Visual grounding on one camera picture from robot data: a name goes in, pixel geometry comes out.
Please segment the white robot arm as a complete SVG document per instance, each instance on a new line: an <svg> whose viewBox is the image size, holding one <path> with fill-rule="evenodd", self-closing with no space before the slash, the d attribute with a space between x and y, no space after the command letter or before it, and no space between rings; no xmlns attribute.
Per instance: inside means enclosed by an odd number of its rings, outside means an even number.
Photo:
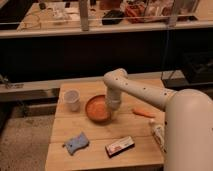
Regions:
<svg viewBox="0 0 213 171"><path fill-rule="evenodd" d="M125 92L165 113L164 171L213 171L213 100L207 94L139 83L123 68L107 72L103 82L111 111Z"/></svg>

